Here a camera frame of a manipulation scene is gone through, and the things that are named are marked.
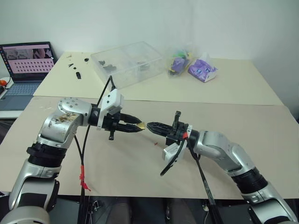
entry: beige table surface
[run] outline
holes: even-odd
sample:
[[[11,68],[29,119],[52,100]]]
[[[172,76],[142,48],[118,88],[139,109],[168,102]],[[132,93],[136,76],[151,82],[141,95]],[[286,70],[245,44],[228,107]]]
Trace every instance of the beige table surface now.
[[[93,69],[91,58],[84,61],[86,57],[90,58],[90,53],[63,53],[34,96],[98,98],[104,85]],[[187,72],[173,78],[165,72],[121,92],[127,100],[282,105],[251,61],[213,59],[213,62],[219,70],[217,77],[207,83]],[[82,79],[77,79],[76,71]]]
[[[15,121],[0,145],[0,190],[11,191],[26,149],[36,140],[45,118],[60,98],[34,97]],[[181,121],[196,130],[219,131],[247,151],[264,177],[283,198],[299,197],[299,126],[283,105],[254,106],[207,103],[125,101],[122,112],[145,122],[171,124],[176,110]],[[79,127],[82,145],[86,127]],[[109,133],[92,127],[86,145],[86,182],[98,196],[149,196],[206,198],[195,162],[189,153],[163,177],[162,149],[165,139],[145,130],[141,133]],[[207,158],[203,170],[216,199],[240,199],[233,181]],[[58,177],[59,194],[79,195],[80,160],[74,141],[68,149]]]

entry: clear plastic box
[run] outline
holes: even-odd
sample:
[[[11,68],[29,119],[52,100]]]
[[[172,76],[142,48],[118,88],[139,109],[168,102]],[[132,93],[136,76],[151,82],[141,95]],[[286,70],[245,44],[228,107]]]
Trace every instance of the clear plastic box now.
[[[112,76],[118,89],[156,76],[164,70],[161,54],[145,42],[95,53],[91,59],[101,80],[105,83]]]

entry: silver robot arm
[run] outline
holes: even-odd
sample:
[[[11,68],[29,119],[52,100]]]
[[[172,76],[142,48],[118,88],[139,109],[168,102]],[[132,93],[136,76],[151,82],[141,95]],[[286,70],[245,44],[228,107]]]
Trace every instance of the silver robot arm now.
[[[141,121],[121,114],[123,96],[117,89],[105,96],[101,109],[78,98],[63,98],[57,109],[44,122],[36,143],[28,147],[29,158],[25,160],[9,196],[11,210],[1,224],[49,224],[48,212],[56,203],[59,182],[56,180],[66,150],[78,126],[92,125],[98,130],[138,132]],[[131,124],[119,124],[124,120]]]
[[[234,180],[242,197],[250,204],[249,214],[254,223],[297,223],[289,205],[259,173],[241,146],[230,142],[221,133],[193,130],[191,125],[179,122],[179,116],[180,112],[177,112],[172,126],[158,122],[147,124],[150,131],[166,137],[168,147],[163,151],[163,158],[167,163],[177,154],[186,133],[194,153],[214,160]],[[185,141],[176,161],[183,157],[186,145]]]

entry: orange object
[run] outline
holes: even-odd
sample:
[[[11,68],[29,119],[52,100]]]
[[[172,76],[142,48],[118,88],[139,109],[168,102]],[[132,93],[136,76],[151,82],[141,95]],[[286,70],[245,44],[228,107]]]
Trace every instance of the orange object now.
[[[7,82],[5,81],[5,80],[0,80],[0,85],[6,85],[7,84]]]

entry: white wall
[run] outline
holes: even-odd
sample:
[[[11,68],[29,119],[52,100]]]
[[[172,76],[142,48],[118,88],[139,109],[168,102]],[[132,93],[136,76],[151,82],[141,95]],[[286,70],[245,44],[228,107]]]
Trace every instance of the white wall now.
[[[51,41],[57,56],[141,40],[160,48],[194,37],[212,57],[252,59],[298,117],[297,0],[14,0],[2,1],[0,23],[0,43]],[[0,76],[7,76],[1,63]]]

